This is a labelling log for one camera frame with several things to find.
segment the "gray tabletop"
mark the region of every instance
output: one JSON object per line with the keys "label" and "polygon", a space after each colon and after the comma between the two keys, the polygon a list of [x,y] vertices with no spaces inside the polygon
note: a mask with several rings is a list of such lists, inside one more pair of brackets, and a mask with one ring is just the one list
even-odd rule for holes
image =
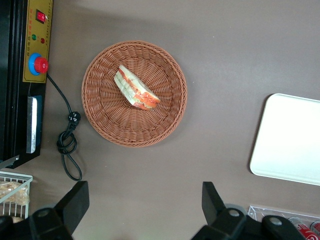
{"label": "gray tabletop", "polygon": [[[320,215],[319,186],[256,176],[249,168],[267,97],[320,100],[319,13],[318,0],[55,0],[49,74],[82,114],[73,157],[90,189],[75,239],[191,239],[206,223],[203,181],[245,209]],[[88,65],[126,40],[168,51],[188,87],[180,125],[145,148],[105,140],[82,107]],[[67,115],[48,82],[41,155],[16,169],[34,176],[31,212],[57,202],[74,184],[56,149]]]}

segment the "emergency stop button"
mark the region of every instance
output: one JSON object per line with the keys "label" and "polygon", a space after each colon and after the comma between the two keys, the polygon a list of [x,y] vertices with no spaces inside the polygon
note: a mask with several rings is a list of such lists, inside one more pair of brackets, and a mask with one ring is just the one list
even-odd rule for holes
{"label": "emergency stop button", "polygon": [[48,71],[48,61],[44,57],[42,57],[39,53],[33,53],[29,58],[29,70],[30,72],[38,76],[39,74],[44,74]]}
{"label": "emergency stop button", "polygon": [[44,57],[38,56],[34,60],[34,69],[36,72],[44,74],[48,71],[48,61]]}

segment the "screw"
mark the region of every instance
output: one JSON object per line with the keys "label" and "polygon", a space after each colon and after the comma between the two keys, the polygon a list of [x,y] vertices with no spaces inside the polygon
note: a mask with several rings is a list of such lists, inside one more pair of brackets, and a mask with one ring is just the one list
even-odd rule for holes
{"label": "screw", "polygon": [[282,225],[282,221],[280,221],[280,219],[278,219],[276,217],[270,217],[270,222],[273,223],[276,226],[281,226]]}
{"label": "screw", "polygon": [[240,216],[239,212],[237,210],[234,210],[234,209],[229,210],[229,214],[232,217],[239,217]]}

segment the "clear plastic container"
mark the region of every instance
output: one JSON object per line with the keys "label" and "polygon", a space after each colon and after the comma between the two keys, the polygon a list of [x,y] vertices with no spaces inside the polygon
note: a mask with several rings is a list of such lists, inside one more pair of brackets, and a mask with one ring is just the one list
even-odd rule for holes
{"label": "clear plastic container", "polygon": [[320,221],[320,216],[297,213],[297,212],[283,210],[283,209],[271,209],[263,206],[250,206],[248,215],[258,222],[261,222],[264,216],[269,216],[269,215],[281,216],[286,219],[291,217],[298,217],[308,227],[310,227],[310,225],[315,221]]}

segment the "white wire rack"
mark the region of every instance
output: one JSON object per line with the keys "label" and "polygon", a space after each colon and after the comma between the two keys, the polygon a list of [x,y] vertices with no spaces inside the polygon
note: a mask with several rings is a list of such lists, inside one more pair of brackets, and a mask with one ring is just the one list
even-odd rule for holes
{"label": "white wire rack", "polygon": [[30,192],[30,183],[32,182],[33,177],[31,175],[19,174],[19,173],[11,173],[0,171],[0,181],[3,182],[18,182],[21,185],[0,198],[0,215],[2,216],[11,216],[11,217],[19,217],[22,219],[26,219],[28,217],[29,212],[29,204],[24,206],[18,205],[14,202],[7,202],[6,200],[10,198],[12,195],[17,193],[19,190],[27,186],[28,194]]}

